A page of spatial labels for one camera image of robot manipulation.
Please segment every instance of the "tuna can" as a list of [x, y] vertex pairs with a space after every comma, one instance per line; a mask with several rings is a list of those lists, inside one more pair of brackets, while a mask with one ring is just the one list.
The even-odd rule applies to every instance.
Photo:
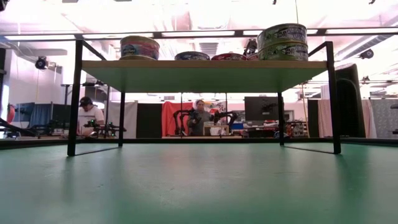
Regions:
[[153, 39], [141, 36], [128, 36], [120, 40], [121, 57], [142, 55], [157, 60], [160, 45]]
[[121, 57], [119, 60], [155, 60], [155, 59], [143, 55], [128, 55]]
[[227, 53], [216, 55], [212, 57], [211, 60], [246, 60], [246, 57], [241, 54]]
[[308, 61], [308, 47], [300, 42], [274, 44], [259, 51], [259, 60]]
[[210, 60], [209, 55], [202, 52], [181, 52], [174, 57], [174, 60]]
[[258, 49], [290, 41], [307, 44], [307, 28], [301, 24], [280, 24], [262, 31], [257, 36]]
[[254, 54], [248, 56], [248, 60], [259, 60], [259, 56], [257, 53], [254, 53]]

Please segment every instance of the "ceiling light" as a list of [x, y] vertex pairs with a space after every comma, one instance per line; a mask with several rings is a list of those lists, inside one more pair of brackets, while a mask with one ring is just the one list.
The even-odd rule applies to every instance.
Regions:
[[318, 29], [307, 29], [307, 34], [316, 34]]
[[217, 36], [233, 36], [235, 31], [193, 31], [193, 32], [163, 32], [163, 37], [217, 37]]
[[74, 35], [7, 35], [8, 40], [75, 40]]
[[262, 30], [245, 30], [243, 31], [243, 35], [259, 35]]
[[142, 37], [153, 37], [153, 33], [131, 33], [131, 34], [84, 34], [83, 38], [90, 39], [122, 39], [129, 35], [139, 35]]
[[327, 34], [377, 34], [398, 32], [398, 28], [328, 29]]

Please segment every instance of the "person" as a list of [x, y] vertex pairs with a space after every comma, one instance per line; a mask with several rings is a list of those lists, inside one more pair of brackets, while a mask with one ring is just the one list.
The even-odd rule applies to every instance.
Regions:
[[191, 136], [203, 136], [203, 125], [207, 121], [211, 121], [211, 114], [205, 111], [205, 102], [198, 100], [196, 102], [196, 110], [188, 119], [187, 126], [190, 128]]
[[77, 130], [79, 135], [89, 136], [93, 132], [93, 128], [84, 127], [84, 125], [92, 119], [96, 121], [96, 124], [105, 124], [102, 111], [93, 104], [90, 97], [85, 96], [80, 99]]

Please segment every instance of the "table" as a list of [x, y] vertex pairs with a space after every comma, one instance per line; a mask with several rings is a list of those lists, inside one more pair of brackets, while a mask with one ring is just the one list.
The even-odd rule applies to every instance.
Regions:
[[[77, 153], [112, 144], [79, 144]], [[293, 144], [318, 150], [332, 144]], [[0, 151], [2, 223], [395, 223], [398, 152], [275, 144]]]

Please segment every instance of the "black panel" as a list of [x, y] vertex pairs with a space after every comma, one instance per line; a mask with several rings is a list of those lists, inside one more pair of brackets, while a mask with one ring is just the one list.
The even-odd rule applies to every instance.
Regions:
[[139, 103], [137, 107], [137, 138], [162, 137], [162, 104]]
[[340, 107], [341, 135], [365, 138], [365, 125], [358, 70], [355, 64], [337, 69], [337, 94]]
[[53, 105], [52, 119], [60, 123], [69, 123], [70, 105]]
[[[0, 48], [0, 70], [4, 70], [5, 63], [6, 63], [6, 49]], [[2, 99], [3, 80], [4, 80], [4, 74], [0, 72], [0, 105], [2, 105], [1, 99]]]
[[308, 130], [311, 138], [319, 138], [318, 100], [308, 100]]
[[246, 121], [278, 120], [278, 97], [245, 96]]

